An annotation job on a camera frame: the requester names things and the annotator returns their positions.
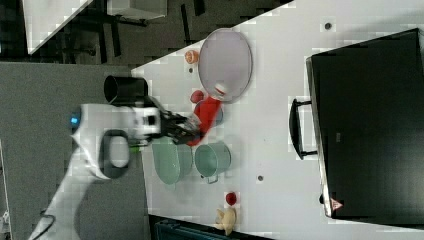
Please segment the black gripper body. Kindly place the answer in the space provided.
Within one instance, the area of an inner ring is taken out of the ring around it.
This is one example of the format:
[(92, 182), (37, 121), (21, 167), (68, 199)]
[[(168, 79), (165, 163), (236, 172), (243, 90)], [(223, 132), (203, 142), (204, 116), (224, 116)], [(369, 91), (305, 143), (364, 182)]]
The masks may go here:
[(171, 111), (165, 111), (160, 113), (161, 122), (161, 135), (173, 138), (181, 132), (192, 132), (189, 129), (183, 128), (178, 125), (180, 117), (182, 115), (174, 114)]

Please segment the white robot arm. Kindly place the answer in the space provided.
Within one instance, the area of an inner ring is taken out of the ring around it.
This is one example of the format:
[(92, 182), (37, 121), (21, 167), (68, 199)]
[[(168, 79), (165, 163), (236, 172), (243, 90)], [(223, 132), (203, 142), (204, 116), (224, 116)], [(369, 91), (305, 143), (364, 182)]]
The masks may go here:
[(76, 143), (64, 178), (28, 240), (80, 240), (75, 216), (86, 192), (98, 180), (122, 177), (128, 171), (130, 148), (169, 137), (177, 145), (200, 134), (201, 121), (160, 106), (82, 104), (72, 117)]

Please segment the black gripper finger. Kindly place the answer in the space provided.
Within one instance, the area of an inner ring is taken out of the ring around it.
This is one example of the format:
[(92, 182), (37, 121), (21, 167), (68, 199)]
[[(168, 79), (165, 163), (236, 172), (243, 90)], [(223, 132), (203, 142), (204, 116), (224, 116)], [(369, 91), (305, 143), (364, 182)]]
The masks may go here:
[(178, 125), (186, 129), (198, 129), (200, 120), (196, 114), (181, 116)]
[(201, 132), (181, 132), (173, 138), (173, 142), (175, 144), (188, 144), (200, 140), (202, 137), (203, 135)]

